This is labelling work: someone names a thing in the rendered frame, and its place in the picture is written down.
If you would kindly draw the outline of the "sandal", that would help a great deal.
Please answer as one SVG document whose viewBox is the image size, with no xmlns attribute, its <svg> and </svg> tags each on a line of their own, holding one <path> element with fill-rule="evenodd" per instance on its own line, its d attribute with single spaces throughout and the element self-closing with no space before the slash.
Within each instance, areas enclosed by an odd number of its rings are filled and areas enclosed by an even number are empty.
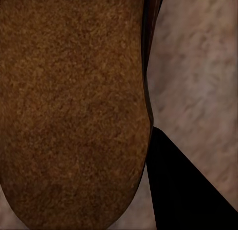
<svg viewBox="0 0 238 230">
<path fill-rule="evenodd" d="M 0 0 L 0 185 L 30 230 L 106 230 L 131 204 L 162 1 Z"/>
</svg>

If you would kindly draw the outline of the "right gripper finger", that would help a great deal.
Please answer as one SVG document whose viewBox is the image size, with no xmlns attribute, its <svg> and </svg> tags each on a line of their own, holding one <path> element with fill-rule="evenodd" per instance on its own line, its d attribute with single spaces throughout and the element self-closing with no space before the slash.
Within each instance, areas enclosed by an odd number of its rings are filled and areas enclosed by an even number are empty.
<svg viewBox="0 0 238 230">
<path fill-rule="evenodd" d="M 159 128 L 146 160 L 157 230 L 238 230 L 238 212 Z"/>
</svg>

